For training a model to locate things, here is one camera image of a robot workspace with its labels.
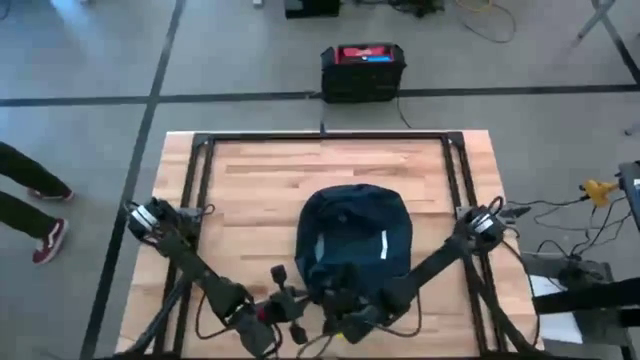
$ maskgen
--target yellow clamp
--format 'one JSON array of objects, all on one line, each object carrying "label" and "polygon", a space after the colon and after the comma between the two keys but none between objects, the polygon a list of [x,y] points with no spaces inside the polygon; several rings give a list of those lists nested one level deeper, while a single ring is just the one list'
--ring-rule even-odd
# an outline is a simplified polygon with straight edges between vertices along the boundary
[{"label": "yellow clamp", "polygon": [[609,204],[609,198],[607,195],[612,191],[617,190],[618,184],[598,182],[593,179],[589,179],[585,181],[584,185],[580,188],[587,193],[591,201],[593,201],[593,205],[596,207],[602,207]]}]

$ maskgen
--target white paper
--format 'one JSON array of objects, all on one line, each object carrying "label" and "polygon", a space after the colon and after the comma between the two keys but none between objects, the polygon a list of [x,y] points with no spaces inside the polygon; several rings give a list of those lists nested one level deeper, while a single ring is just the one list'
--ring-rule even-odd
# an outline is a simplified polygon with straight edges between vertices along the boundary
[{"label": "white paper", "polygon": [[[558,279],[551,279],[559,287],[564,288]],[[560,289],[543,276],[531,276],[533,293],[535,296],[542,296],[560,292]],[[545,314],[540,315],[540,337],[543,339],[582,344],[582,333],[578,328],[573,313]]]}]

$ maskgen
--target reflective strip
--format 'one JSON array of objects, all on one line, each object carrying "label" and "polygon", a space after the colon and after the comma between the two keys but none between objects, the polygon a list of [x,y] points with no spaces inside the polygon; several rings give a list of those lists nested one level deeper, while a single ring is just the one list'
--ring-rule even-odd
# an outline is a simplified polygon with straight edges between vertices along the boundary
[{"label": "reflective strip", "polygon": [[389,246],[387,244],[387,230],[382,230],[382,236],[380,236],[382,238],[382,252],[380,252],[380,259],[386,260],[387,259],[387,247]]},{"label": "reflective strip", "polygon": [[318,234],[318,241],[316,242],[316,261],[319,262],[324,256],[324,235]]}]

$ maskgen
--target black floor line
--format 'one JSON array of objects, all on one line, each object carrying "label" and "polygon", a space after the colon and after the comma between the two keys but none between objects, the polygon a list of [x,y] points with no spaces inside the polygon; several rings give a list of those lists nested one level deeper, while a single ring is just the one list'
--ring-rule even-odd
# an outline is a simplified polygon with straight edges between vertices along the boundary
[{"label": "black floor line", "polygon": [[96,297],[91,308],[91,315],[89,317],[89,323],[87,325],[87,331],[82,343],[82,349],[80,351],[80,360],[92,359],[96,345],[100,336],[100,328],[104,319],[104,312],[109,300],[109,292],[111,291],[111,285],[113,282],[113,275],[115,273],[116,264],[118,262],[118,255],[120,253],[120,247],[122,245],[122,238],[126,230],[127,213],[122,208],[122,204],[126,200],[132,199],[136,184],[138,181],[138,175],[140,173],[140,167],[142,164],[142,156],[144,154],[147,140],[149,138],[149,132],[153,122],[153,115],[158,105],[158,97],[162,90],[162,83],[164,76],[167,72],[167,66],[169,64],[169,57],[171,56],[171,49],[173,48],[173,42],[175,40],[178,25],[180,24],[180,17],[184,11],[186,0],[176,0],[173,14],[171,15],[171,22],[169,23],[169,29],[165,39],[162,53],[160,54],[160,60],[158,61],[158,67],[151,85],[151,91],[149,93],[149,101],[142,117],[138,136],[133,148],[133,154],[129,162],[129,170],[127,171],[127,177],[120,195],[120,205],[118,206],[117,215],[113,224],[113,230],[111,232],[111,239],[109,240],[109,246],[107,249],[107,255],[105,257],[102,273],[100,274],[100,281],[98,283],[98,290]]},{"label": "black floor line", "polygon": [[[542,95],[542,94],[597,94],[640,92],[639,84],[621,85],[561,85],[561,86],[521,86],[487,88],[450,88],[450,89],[402,89],[399,97],[443,97],[443,96],[490,96],[490,95]],[[0,107],[38,107],[38,106],[88,106],[88,105],[127,105],[147,104],[195,104],[239,101],[282,101],[321,99],[322,93],[313,91],[299,92],[262,92],[262,93],[220,93],[220,94],[183,94],[151,96],[114,96],[114,97],[73,97],[44,99],[0,99]]]},{"label": "black floor line", "polygon": [[[600,6],[600,1],[591,0],[591,4],[593,5],[593,8],[596,9],[598,8],[598,6]],[[622,38],[620,37],[618,30],[616,29],[615,26],[613,26],[607,14],[605,14],[600,21],[602,22],[602,25],[604,25],[604,28],[607,29],[607,33],[609,33],[611,40],[613,40],[613,44],[618,50],[618,53],[620,53],[620,56],[622,57],[622,61],[629,69],[629,72],[631,73],[633,80],[635,80],[636,84],[640,85],[640,69],[638,69],[638,65],[633,60],[633,57],[629,53],[629,50],[627,50],[627,47],[624,45],[624,41],[622,41]]]},{"label": "black floor line", "polygon": [[146,104],[148,96],[97,96],[0,99],[0,107]]}]

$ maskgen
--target black box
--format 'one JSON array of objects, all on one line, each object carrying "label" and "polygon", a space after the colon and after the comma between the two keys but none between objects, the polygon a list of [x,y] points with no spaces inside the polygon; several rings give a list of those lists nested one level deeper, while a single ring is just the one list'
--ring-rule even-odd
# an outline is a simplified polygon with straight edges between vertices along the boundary
[{"label": "black box", "polygon": [[284,0],[284,15],[287,19],[330,17],[339,14],[340,0]]},{"label": "black box", "polygon": [[395,44],[341,45],[322,53],[322,95],[327,103],[389,101],[398,95],[404,51]]}]

